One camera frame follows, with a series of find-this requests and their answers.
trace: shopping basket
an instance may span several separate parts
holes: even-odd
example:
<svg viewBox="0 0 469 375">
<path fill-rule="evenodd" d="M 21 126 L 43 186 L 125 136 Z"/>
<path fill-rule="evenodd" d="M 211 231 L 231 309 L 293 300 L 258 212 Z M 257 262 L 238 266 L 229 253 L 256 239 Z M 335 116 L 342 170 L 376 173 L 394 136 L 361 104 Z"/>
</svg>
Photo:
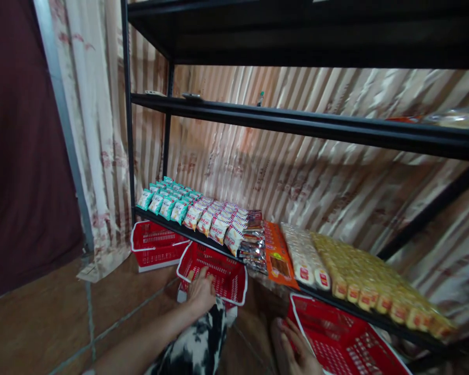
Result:
<svg viewBox="0 0 469 375">
<path fill-rule="evenodd" d="M 176 265 L 191 241 L 152 221 L 135 223 L 130 238 L 139 272 Z"/>
<path fill-rule="evenodd" d="M 215 292 L 226 301 L 226 309 L 231 307 L 230 304 L 243 306 L 248 286 L 245 265 L 196 242 L 184 250 L 177 266 L 177 276 L 182 279 L 180 288 L 187 291 L 188 273 L 194 270 L 196 277 L 205 266 L 208 267 L 207 275 L 214 276 Z"/>
<path fill-rule="evenodd" d="M 374 328 L 308 296 L 290 294 L 289 318 L 323 368 L 335 375 L 411 374 Z"/>
</svg>

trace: shelf board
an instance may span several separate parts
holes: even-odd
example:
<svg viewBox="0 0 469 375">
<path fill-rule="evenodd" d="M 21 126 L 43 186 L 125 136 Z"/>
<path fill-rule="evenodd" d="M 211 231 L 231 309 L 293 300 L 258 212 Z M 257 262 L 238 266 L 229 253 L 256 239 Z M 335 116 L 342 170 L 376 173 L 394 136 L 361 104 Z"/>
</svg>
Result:
<svg viewBox="0 0 469 375">
<path fill-rule="evenodd" d="M 158 95 L 131 100 L 173 116 L 469 160 L 469 130 Z"/>
<path fill-rule="evenodd" d="M 228 248 L 219 245 L 217 242 L 211 239 L 206 238 L 203 234 L 199 232 L 194 232 L 191 229 L 181 226 L 174 221 L 168 221 L 162 216 L 155 215 L 150 211 L 145 211 L 137 207 L 135 208 L 135 214 L 140 216 L 143 219 L 147 219 L 149 221 L 160 224 L 162 227 L 166 229 L 179 233 L 183 235 L 184 237 L 186 237 L 187 239 L 193 240 L 195 242 L 198 242 L 199 244 L 202 244 L 211 248 L 212 250 L 222 253 L 226 255 L 228 258 L 231 258 L 240 263 L 243 263 L 239 258 L 234 257 Z M 301 290 L 300 291 L 296 290 L 297 293 L 307 294 L 329 305 L 335 306 L 343 311 L 346 311 L 347 313 L 350 313 L 353 316 L 356 316 L 360 319 L 363 319 L 373 324 L 374 326 L 384 329 L 389 333 L 395 334 L 403 339 L 413 342 L 414 344 L 422 348 L 425 348 L 431 351 L 436 351 L 436 350 L 443 348 L 443 344 L 440 341 L 436 340 L 435 338 L 433 338 L 427 333 L 415 332 L 415 331 L 409 330 L 406 327 L 399 326 L 384 315 L 365 312 L 364 310 L 361 310 L 359 307 L 349 302 L 335 298 L 330 292 L 318 291 L 318 290 L 306 287 L 305 285 L 301 283 L 299 283 L 299 286 Z"/>
<path fill-rule="evenodd" d="M 469 69 L 469 0 L 152 0 L 128 19 L 173 64 Z"/>
</svg>

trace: leg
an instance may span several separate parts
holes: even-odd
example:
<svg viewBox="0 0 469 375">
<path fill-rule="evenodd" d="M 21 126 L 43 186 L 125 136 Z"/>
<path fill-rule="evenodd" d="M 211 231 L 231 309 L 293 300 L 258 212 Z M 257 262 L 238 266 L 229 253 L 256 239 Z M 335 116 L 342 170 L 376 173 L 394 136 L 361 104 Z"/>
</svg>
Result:
<svg viewBox="0 0 469 375">
<path fill-rule="evenodd" d="M 223 300 L 216 299 L 208 313 L 165 348 L 146 375 L 213 375 L 217 371 L 227 320 Z"/>
</svg>

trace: floor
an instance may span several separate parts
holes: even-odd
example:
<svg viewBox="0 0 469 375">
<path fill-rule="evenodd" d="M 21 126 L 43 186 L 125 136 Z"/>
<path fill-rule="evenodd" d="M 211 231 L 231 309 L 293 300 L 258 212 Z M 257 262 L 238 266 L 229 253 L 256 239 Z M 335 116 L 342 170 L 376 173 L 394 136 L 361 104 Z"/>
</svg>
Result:
<svg viewBox="0 0 469 375">
<path fill-rule="evenodd" d="M 108 349 L 176 306 L 176 267 L 137 273 L 130 256 L 96 284 L 83 259 L 0 298 L 0 374 L 79 374 Z M 268 323 L 286 306 L 249 278 L 218 373 L 277 374 Z"/>
</svg>

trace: dark red curtain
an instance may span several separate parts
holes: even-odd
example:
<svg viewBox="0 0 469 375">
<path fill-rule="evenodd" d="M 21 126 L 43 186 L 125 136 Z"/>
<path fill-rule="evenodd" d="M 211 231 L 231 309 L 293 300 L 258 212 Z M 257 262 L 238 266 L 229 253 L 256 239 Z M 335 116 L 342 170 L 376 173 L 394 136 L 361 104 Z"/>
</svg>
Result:
<svg viewBox="0 0 469 375">
<path fill-rule="evenodd" d="M 82 244 L 34 7 L 0 0 L 0 295 L 73 260 Z"/>
</svg>

